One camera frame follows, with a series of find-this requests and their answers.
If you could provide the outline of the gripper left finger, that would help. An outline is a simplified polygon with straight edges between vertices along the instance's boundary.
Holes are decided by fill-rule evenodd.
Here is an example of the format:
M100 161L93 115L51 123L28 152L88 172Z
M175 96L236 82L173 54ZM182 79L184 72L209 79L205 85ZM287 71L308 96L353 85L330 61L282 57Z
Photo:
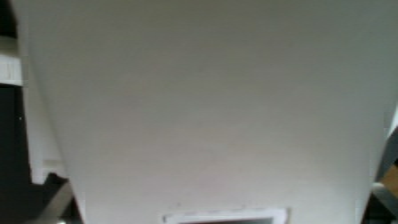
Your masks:
M63 183L38 216L22 224L67 224L61 214L72 201L70 184Z

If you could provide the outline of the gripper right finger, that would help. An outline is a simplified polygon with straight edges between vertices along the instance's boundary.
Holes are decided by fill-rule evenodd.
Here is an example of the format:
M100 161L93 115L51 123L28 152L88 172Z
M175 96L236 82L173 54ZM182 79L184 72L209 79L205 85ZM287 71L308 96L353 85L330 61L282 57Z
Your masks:
M398 198L381 183L371 187L363 224L398 224Z

